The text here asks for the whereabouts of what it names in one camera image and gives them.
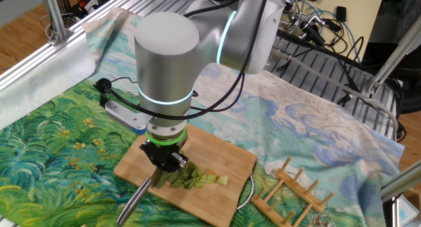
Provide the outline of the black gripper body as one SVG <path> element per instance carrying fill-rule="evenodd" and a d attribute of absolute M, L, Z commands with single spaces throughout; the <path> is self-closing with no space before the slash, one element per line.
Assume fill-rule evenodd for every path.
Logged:
<path fill-rule="evenodd" d="M 160 162 L 161 162 L 161 167 L 159 169 L 161 169 L 162 171 L 168 171 L 168 159 L 169 156 L 172 153 L 180 153 L 181 151 L 181 145 L 178 145 L 177 143 L 172 144 L 172 145 L 157 145 L 155 143 L 155 145 L 159 148 L 160 151 Z"/>

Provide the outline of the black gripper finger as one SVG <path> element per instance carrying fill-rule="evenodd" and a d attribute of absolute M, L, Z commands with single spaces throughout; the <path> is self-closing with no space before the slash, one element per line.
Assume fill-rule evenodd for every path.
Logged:
<path fill-rule="evenodd" d="M 172 153 L 168 159 L 168 171 L 178 172 L 188 163 L 188 158 L 181 153 Z"/>
<path fill-rule="evenodd" d="M 157 168 L 161 167 L 159 148 L 149 140 L 144 141 L 139 147 Z"/>

